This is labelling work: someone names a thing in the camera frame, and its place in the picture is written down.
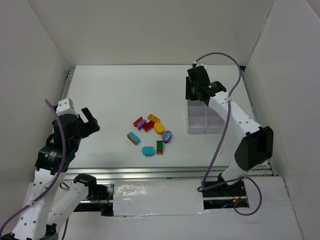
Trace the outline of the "purple curved lego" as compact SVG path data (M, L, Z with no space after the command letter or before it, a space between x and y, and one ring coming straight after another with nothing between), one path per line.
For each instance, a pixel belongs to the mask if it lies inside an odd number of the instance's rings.
M146 123L147 123L147 121L145 119L142 119L141 121L139 121L137 123L137 129L141 130Z

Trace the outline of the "white divided container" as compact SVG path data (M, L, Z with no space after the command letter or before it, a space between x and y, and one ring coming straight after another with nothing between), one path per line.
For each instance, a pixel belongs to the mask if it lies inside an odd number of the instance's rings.
M188 134L220 134L225 121L202 101L186 101L186 131Z

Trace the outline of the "aluminium front rail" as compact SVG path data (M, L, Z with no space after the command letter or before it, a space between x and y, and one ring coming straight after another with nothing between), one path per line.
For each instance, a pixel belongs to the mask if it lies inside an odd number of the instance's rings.
M79 174L94 176L98 180L150 180L202 178L206 167L161 167L161 168L70 168L64 177L73 180Z

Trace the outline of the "green rectangular lego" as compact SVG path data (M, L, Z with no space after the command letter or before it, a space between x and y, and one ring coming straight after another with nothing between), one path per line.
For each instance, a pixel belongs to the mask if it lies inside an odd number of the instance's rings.
M163 141L162 140L157 140L156 141L156 149L157 150L163 150Z

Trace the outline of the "purple oval flower lego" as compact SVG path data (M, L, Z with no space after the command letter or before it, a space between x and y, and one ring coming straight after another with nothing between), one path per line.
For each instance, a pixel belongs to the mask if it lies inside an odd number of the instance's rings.
M161 137L164 144L169 143L171 138L172 138L172 132L170 130L165 130Z

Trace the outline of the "teal rounded lego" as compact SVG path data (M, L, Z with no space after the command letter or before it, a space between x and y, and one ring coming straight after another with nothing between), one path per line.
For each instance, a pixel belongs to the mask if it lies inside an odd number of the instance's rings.
M144 146L141 152L145 157L152 157L156 153L156 150L153 146Z

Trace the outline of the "aluminium rail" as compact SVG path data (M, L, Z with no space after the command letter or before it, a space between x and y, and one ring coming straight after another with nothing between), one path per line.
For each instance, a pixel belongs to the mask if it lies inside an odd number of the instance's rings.
M69 90L70 90L70 87L71 87L71 84L72 84L72 79L73 79L73 76L74 76L74 72L75 72L75 69L72 68L67 73L64 89L63 89L62 96L61 96L61 100L63 100L63 99L68 97L68 93L69 93Z
M161 167L161 168L70 168L64 177L73 180L79 174L94 176L98 180L150 180L202 178L206 167Z
M275 130L267 123L265 123L262 118L259 116L259 109L258 109L258 105L256 103L255 100L255 94L252 90L252 87L250 85L250 74L248 71L248 65L242 65L241 66L241 71L242 71L242 79L243 79L243 83L245 86L245 90L246 93L248 95L248 99L251 105L251 109L254 115L254 119L260 124L262 125L262 127L270 127L270 129L272 130L273 136L272 136L272 154L270 159L267 160L268 164L270 165L270 169L272 170L272 175L274 177L278 177L279 176L279 170L277 167L277 162L275 160L275 154L274 154L274 150L275 150Z

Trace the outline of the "right aluminium rail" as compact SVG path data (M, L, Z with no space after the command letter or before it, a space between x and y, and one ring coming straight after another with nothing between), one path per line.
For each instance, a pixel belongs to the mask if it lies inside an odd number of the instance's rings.
M275 150L275 130L267 123L265 123L262 118L259 116L259 109L258 109L258 105L256 103L255 100L255 94L252 90L252 87L250 85L250 74L248 71L248 65L242 65L241 66L241 71L242 71L242 79L243 79L243 83L245 86L245 90L246 93L248 95L248 99L251 105L251 109L254 115L254 119L260 124L262 125L262 127L270 127L270 129L272 130L273 136L272 136L272 154L270 159L267 160L268 164L270 165L270 169L272 170L272 175L274 177L278 177L279 176L279 170L277 167L277 162L275 160L275 154L274 154L274 150Z

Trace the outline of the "red curved lego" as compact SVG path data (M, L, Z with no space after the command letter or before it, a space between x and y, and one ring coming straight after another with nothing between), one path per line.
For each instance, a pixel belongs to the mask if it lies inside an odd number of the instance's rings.
M143 117L139 117L134 123L133 123L133 126L134 127L137 127L138 123L141 122L143 120Z

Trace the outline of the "orange flat lego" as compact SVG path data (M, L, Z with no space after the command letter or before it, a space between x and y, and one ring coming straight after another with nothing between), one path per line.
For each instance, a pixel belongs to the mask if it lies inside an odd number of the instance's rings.
M154 122L154 123L159 123L159 122L160 122L160 119L159 119L158 117L156 117L155 115L153 115L153 114L150 114L150 115L147 117L147 119L148 119L149 121Z

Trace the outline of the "white foil sheet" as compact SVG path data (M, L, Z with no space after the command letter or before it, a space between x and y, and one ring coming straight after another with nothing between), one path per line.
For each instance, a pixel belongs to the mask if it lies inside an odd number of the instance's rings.
M183 216L203 214L198 179L117 181L113 193L115 216Z

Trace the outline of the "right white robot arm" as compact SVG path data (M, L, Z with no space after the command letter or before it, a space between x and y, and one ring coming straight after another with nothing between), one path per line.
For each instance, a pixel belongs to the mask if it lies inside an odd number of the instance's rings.
M185 98L201 101L215 111L224 120L224 127L231 128L239 140L234 160L219 174L217 181L219 186L222 183L232 186L273 156L274 132L249 117L219 81L211 82L204 66L194 66L187 74Z

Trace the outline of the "yellow oval lego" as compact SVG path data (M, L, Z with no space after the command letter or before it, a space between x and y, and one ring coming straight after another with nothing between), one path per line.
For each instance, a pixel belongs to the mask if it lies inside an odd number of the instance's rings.
M165 128L164 128L164 126L163 126L160 122L156 122L156 123L154 124L154 130L156 131L156 133L157 133L158 135L162 135L163 132L165 131Z

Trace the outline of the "brown small lego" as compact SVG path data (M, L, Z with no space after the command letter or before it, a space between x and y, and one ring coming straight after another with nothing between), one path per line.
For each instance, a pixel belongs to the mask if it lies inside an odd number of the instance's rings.
M163 152L164 152L163 149L157 149L157 150L156 150L156 154L157 154L157 155L162 155Z

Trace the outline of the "left aluminium rail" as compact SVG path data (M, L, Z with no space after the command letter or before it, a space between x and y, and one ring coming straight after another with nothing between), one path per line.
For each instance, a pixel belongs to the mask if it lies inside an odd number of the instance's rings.
M63 89L62 96L61 96L61 100L63 100L63 99L68 97L68 93L69 93L69 90L70 90L70 87L71 87L71 84L72 84L72 79L73 79L73 76L74 76L74 72L75 72L75 69L72 68L67 73L64 89Z

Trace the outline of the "red rectangular lego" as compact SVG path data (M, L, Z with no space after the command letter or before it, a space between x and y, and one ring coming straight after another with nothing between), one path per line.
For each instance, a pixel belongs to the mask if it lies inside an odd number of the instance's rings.
M155 122L151 120L151 121L145 123L145 124L142 126L142 129L143 129L145 132L148 132L149 130L151 130L152 128L154 128L154 125L155 125Z

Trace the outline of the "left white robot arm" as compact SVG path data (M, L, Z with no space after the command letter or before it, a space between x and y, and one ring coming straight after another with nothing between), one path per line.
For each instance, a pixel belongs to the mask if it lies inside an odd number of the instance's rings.
M72 107L53 108L53 133L38 152L35 175L26 205L14 214L19 217L12 232L1 234L2 240L57 240L64 224L85 198L93 197L97 179L89 174L77 175L64 197L53 204L70 162L75 158L82 139L98 132L100 126L88 108L81 111L84 122Z

